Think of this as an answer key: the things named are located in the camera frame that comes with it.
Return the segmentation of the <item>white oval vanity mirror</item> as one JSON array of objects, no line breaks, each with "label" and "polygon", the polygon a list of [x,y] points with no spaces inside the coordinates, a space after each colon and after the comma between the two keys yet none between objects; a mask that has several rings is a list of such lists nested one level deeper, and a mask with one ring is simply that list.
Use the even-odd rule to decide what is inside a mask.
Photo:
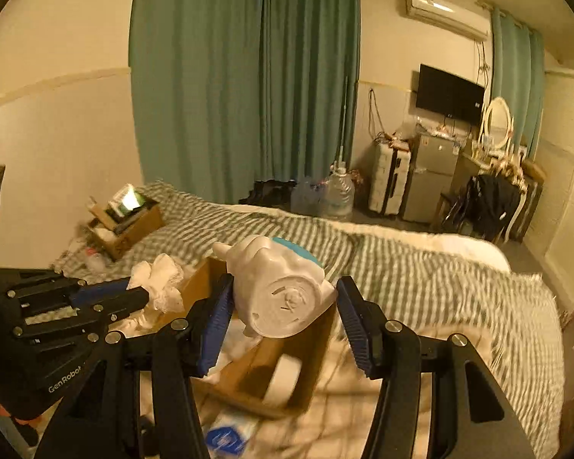
[{"label": "white oval vanity mirror", "polygon": [[505,150],[512,140],[513,118],[507,102],[496,96],[487,105],[483,117],[479,142],[487,152]]}]

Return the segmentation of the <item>blue tissue packet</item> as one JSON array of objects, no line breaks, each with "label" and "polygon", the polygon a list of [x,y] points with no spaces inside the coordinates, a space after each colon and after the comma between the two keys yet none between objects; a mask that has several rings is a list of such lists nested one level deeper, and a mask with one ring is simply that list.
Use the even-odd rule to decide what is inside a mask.
[{"label": "blue tissue packet", "polygon": [[236,411],[222,411],[209,426],[205,443],[211,458],[242,458],[259,420]]}]

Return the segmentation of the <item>black clothes on chair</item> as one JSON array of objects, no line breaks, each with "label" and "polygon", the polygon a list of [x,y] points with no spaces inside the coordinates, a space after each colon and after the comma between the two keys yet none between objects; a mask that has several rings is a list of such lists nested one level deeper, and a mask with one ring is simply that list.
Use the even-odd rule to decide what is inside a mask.
[{"label": "black clothes on chair", "polygon": [[528,185],[522,174],[480,173],[456,192],[440,230],[505,243],[525,207]]}]

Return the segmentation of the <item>green checked bedsheet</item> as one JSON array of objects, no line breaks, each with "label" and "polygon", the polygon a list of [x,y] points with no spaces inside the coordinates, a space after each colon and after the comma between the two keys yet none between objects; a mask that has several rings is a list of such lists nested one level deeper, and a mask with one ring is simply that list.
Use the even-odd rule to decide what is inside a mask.
[{"label": "green checked bedsheet", "polygon": [[491,265],[486,241],[456,236],[481,246],[479,260],[468,260],[431,245],[424,233],[294,216],[281,210],[207,202],[156,182],[144,194],[159,202],[166,225],[151,233],[117,262],[93,272],[82,241],[55,259],[67,276],[97,283],[129,276],[131,268],[161,253],[196,267],[212,254],[216,241],[235,244],[258,234],[279,236],[311,252],[335,283],[352,276],[361,294],[379,304],[388,318],[419,333],[426,327],[474,326],[491,334],[491,362],[498,381],[528,436],[536,458],[559,450],[564,397],[563,343],[556,304],[538,276]]}]

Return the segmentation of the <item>open cardboard box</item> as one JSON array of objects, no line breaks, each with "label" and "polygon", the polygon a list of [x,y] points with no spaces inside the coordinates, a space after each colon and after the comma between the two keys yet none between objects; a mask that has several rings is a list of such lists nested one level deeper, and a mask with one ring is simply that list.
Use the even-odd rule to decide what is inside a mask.
[{"label": "open cardboard box", "polygon": [[310,406],[335,314],[329,308],[299,334],[264,338],[233,361],[223,354],[210,376],[192,380],[194,394],[271,420],[301,415]]}]

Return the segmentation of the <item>silver mini fridge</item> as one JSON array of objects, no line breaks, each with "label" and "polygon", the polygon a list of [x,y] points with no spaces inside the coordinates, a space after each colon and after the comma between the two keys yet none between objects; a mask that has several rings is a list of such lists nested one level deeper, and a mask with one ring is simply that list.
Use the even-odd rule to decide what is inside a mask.
[{"label": "silver mini fridge", "polygon": [[449,139],[421,134],[411,141],[411,163],[401,216],[404,221],[429,224],[440,201],[450,190],[459,146]]}]

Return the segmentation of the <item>black wall television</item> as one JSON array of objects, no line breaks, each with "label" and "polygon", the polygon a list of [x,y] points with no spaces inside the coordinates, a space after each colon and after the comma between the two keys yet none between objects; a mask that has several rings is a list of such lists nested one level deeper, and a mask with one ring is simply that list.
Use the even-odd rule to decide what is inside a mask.
[{"label": "black wall television", "polygon": [[485,89],[462,77],[421,64],[416,107],[478,127]]}]

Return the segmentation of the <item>small cluttered cardboard box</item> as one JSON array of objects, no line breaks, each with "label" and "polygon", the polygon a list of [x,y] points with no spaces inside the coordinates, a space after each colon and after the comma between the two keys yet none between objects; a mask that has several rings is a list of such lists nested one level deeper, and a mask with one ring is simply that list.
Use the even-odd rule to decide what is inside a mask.
[{"label": "small cluttered cardboard box", "polygon": [[165,226],[159,203],[132,184],[125,184],[105,204],[91,198],[87,210],[92,219],[86,228],[112,261],[121,259],[135,244]]}]

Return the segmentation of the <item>white wardrobe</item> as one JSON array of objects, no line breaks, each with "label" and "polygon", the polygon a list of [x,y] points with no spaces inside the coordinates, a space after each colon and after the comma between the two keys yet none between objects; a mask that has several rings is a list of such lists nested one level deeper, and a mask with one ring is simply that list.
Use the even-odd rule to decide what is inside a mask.
[{"label": "white wardrobe", "polygon": [[534,162],[545,172],[525,245],[574,311],[574,70],[545,73],[545,101]]}]

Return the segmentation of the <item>large clear water jug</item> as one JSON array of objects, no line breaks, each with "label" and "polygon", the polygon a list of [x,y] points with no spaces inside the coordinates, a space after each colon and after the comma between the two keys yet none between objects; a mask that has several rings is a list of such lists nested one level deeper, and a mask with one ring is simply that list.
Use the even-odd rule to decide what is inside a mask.
[{"label": "large clear water jug", "polygon": [[349,221],[354,209],[355,187],[344,162],[335,163],[325,181],[322,216],[335,221]]}]

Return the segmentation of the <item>white suitcase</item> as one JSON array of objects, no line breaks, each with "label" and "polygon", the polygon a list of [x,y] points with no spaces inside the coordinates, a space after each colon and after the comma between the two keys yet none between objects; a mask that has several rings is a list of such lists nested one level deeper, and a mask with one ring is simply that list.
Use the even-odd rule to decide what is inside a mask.
[{"label": "white suitcase", "polygon": [[405,141],[379,143],[371,178],[368,208],[383,216],[397,216],[401,207],[411,150]]}]

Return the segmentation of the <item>white wall air conditioner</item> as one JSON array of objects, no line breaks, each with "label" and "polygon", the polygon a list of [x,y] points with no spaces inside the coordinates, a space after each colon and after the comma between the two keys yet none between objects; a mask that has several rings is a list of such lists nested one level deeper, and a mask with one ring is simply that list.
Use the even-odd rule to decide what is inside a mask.
[{"label": "white wall air conditioner", "polygon": [[486,42],[491,34],[491,24],[479,13],[445,0],[406,0],[405,6],[408,17],[442,27],[475,42]]}]

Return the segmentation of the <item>green curtain left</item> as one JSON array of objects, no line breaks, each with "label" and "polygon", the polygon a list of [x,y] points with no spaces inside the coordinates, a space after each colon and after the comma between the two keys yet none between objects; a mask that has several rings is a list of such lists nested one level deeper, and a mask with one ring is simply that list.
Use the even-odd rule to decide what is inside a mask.
[{"label": "green curtain left", "polygon": [[144,179],[234,203],[258,181],[347,162],[361,0],[134,0],[134,127]]}]

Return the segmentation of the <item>white cloth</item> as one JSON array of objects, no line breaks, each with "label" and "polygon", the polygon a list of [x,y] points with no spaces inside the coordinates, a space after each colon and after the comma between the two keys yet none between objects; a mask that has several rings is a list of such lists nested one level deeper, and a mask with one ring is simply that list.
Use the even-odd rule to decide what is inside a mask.
[{"label": "white cloth", "polygon": [[150,313],[181,312],[183,280],[183,268],[168,254],[160,254],[153,262],[141,261],[131,269],[126,289],[143,288],[149,295],[145,310]]}]

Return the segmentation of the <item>green curtain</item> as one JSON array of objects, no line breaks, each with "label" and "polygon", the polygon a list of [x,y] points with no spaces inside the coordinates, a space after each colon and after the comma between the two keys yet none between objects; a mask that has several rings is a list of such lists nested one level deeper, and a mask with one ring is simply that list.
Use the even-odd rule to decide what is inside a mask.
[{"label": "green curtain", "polygon": [[234,203],[258,181],[347,162],[361,0],[134,0],[134,127],[144,179]]},{"label": "green curtain", "polygon": [[491,13],[491,97],[501,96],[514,120],[513,143],[535,155],[545,96],[542,35],[495,7]]}]

